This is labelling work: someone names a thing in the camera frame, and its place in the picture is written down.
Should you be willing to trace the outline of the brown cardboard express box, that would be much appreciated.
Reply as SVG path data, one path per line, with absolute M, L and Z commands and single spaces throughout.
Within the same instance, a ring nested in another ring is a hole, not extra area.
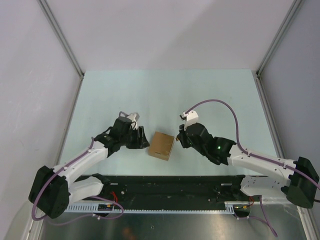
M 157 159 L 168 161 L 174 142 L 174 136 L 156 131 L 148 148 L 148 155 Z

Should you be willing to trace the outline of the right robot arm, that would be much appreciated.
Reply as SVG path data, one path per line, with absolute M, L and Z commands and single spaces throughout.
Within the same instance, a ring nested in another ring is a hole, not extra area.
M 279 191 L 298 207 L 311 209 L 314 206 L 320 177 L 305 157 L 292 160 L 242 150 L 233 140 L 212 136 L 201 123 L 181 124 L 176 138 L 184 149 L 195 149 L 213 164 L 241 167 L 269 178 L 262 186 L 257 180 L 233 185 L 230 194 L 237 201 L 247 196 L 275 196 Z

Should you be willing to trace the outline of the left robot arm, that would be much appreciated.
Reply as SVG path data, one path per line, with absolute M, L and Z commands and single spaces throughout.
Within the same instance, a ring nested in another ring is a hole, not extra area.
M 31 217 L 40 209 L 45 217 L 59 217 L 70 204 L 86 198 L 105 200 L 110 196 L 110 180 L 95 173 L 84 180 L 79 177 L 92 166 L 107 159 L 121 147 L 138 150 L 149 147 L 139 114 L 120 113 L 113 126 L 91 139 L 89 147 L 75 159 L 54 167 L 42 166 L 35 175 L 28 199 L 33 204 Z

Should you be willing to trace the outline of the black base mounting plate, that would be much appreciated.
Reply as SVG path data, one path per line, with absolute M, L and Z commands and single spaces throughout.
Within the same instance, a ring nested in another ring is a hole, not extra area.
M 225 202 L 259 202 L 260 195 L 241 192 L 244 175 L 121 176 L 104 175 L 99 197 L 117 200 L 126 209 L 221 210 Z

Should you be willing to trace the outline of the right aluminium corner post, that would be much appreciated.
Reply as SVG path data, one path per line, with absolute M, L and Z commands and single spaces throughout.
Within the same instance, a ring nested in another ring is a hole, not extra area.
M 295 18 L 297 17 L 300 9 L 302 8 L 305 0 L 294 0 L 286 13 L 280 27 L 278 28 L 270 46 L 268 47 L 261 63 L 259 64 L 255 74 L 258 78 L 261 77 L 262 73 L 264 72 L 265 68 L 267 67 L 268 63 L 272 59 L 273 55 L 275 54 L 276 50 L 280 46 L 283 38 L 285 37 L 287 31 L 289 30 L 290 26 L 294 22 Z

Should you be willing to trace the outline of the aluminium corner post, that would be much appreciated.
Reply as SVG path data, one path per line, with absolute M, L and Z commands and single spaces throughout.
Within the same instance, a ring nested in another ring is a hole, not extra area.
M 52 11 L 49 3 L 47 0 L 37 0 L 37 3 L 40 6 L 44 16 L 46 17 L 50 27 L 52 28 L 55 36 L 57 37 L 62 49 L 64 50 L 67 58 L 69 59 L 71 65 L 73 66 L 74 70 L 76 71 L 77 75 L 82 80 L 84 77 L 84 71 L 81 69 L 80 64 L 65 36 L 63 30 L 55 17 L 54 12 Z
M 259 64 L 255 74 L 258 78 L 261 77 L 262 73 L 264 72 L 265 68 L 267 67 L 268 63 L 272 59 L 273 55 L 275 54 L 276 50 L 280 46 L 283 38 L 285 37 L 287 31 L 289 30 L 290 26 L 294 22 L 295 18 L 297 17 L 300 9 L 302 8 L 305 0 L 294 0 L 286 13 L 280 27 L 278 28 L 270 46 L 268 47 L 261 63 Z

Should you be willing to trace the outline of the left aluminium corner post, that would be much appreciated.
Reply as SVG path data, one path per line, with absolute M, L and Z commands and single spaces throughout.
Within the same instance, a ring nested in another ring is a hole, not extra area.
M 69 59 L 71 65 L 73 66 L 74 70 L 76 71 L 77 75 L 82 80 L 84 77 L 84 71 L 81 69 L 80 64 L 65 36 L 63 30 L 55 17 L 54 12 L 52 11 L 49 3 L 47 0 L 37 0 L 37 3 L 40 6 L 44 16 L 46 17 L 50 27 L 52 28 L 55 36 L 57 37 L 62 49 L 64 50 L 67 58 Z

